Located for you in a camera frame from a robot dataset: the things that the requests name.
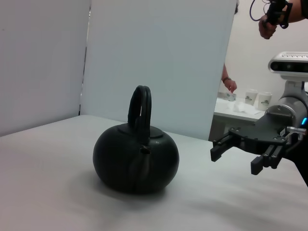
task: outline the black teapot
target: black teapot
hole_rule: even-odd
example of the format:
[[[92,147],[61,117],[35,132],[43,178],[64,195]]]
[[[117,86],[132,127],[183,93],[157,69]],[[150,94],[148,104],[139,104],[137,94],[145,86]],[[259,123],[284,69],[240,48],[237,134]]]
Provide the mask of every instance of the black teapot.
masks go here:
[[[152,193],[165,188],[179,167],[173,139],[150,126],[152,98],[138,86],[131,98],[128,123],[106,130],[97,140],[93,162],[100,179],[126,193]]]

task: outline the teapot lid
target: teapot lid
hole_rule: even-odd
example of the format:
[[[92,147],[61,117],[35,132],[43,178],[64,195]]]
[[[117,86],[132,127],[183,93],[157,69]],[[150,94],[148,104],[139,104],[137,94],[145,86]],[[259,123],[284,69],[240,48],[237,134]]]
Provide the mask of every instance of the teapot lid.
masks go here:
[[[118,130],[120,132],[123,132],[124,134],[130,135],[130,136],[136,136],[137,132],[135,129],[129,126],[129,124],[121,124],[117,126]],[[158,128],[150,126],[150,139],[156,139],[160,138],[164,135],[164,132]]]

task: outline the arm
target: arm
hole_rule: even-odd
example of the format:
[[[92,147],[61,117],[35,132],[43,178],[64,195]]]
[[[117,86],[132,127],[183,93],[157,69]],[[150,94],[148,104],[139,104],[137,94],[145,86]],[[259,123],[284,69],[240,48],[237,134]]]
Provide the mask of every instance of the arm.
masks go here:
[[[233,93],[233,92],[237,89],[237,86],[236,86],[235,81],[233,81],[233,80],[231,80],[231,79],[229,78],[229,75],[228,75],[227,68],[226,68],[226,65],[225,65],[225,64],[223,65],[223,71],[222,71],[221,81],[222,81],[222,83],[225,85],[225,87],[226,87],[229,91],[231,91],[231,93]]]
[[[303,4],[305,4],[305,1],[307,0],[289,0],[290,3],[293,3],[292,10],[289,16],[289,23],[296,23],[305,19],[302,14],[302,2]]]
[[[221,81],[223,81],[225,78],[228,78],[228,77],[229,77],[229,75],[228,75],[228,72],[227,72],[227,68],[226,68],[226,65],[224,64],[223,70],[222,70]]]
[[[308,0],[289,0],[290,3],[293,3],[289,23],[295,23],[308,17]],[[270,39],[276,31],[277,26],[270,23],[266,23],[266,27],[263,26],[263,22],[267,19],[267,16],[264,15],[259,21],[259,31],[260,35],[265,39]]]

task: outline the hand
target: hand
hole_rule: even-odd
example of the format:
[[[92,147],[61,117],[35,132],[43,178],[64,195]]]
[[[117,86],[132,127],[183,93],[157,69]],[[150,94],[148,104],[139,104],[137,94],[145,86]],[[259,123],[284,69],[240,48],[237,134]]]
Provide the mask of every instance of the hand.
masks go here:
[[[233,93],[237,89],[235,81],[231,79],[226,79],[224,85],[229,91],[231,91],[231,93]]]
[[[260,35],[265,39],[270,39],[276,31],[277,26],[270,23],[265,23],[267,16],[264,15],[259,21]]]

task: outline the white cup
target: white cup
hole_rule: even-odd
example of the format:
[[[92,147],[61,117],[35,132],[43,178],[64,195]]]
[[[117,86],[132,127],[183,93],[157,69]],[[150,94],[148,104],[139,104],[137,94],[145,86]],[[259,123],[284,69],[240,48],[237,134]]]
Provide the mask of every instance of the white cup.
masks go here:
[[[259,94],[258,110],[266,111],[268,109],[272,94],[269,92],[262,92]]]
[[[245,103],[249,105],[254,105],[257,95],[258,95],[257,90],[249,89],[246,92]]]

